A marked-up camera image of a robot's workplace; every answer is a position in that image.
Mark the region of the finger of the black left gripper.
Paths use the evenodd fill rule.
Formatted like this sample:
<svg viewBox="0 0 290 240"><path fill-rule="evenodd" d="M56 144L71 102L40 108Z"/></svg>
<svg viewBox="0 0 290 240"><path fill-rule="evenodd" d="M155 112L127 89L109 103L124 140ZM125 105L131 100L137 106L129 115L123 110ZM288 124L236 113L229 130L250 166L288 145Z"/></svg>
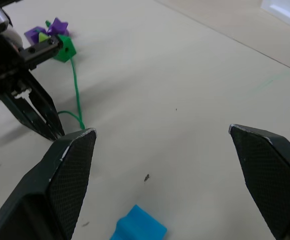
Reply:
<svg viewBox="0 0 290 240"><path fill-rule="evenodd" d="M24 77L31 88L29 98L33 106L46 121L49 132L55 138L64 136L65 133L52 98L29 71L24 73Z"/></svg>
<svg viewBox="0 0 290 240"><path fill-rule="evenodd" d="M0 100L21 124L49 140L55 141L58 138L24 98L0 93Z"/></svg>

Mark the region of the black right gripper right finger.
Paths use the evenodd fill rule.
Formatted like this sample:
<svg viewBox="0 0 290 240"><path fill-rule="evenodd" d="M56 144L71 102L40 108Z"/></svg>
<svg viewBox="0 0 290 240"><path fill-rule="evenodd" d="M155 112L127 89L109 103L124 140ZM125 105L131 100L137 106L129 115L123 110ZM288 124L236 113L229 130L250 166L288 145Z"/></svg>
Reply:
<svg viewBox="0 0 290 240"><path fill-rule="evenodd" d="M266 130L228 130L251 197L277 240L290 240L290 142Z"/></svg>

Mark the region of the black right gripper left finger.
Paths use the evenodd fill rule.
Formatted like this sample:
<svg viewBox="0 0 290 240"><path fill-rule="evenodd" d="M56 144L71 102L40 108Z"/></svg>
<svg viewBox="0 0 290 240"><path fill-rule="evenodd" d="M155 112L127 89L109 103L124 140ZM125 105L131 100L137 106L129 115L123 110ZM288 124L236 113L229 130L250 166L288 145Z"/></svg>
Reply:
<svg viewBox="0 0 290 240"><path fill-rule="evenodd" d="M0 208L0 240L70 240L87 192L97 132L56 140Z"/></svg>

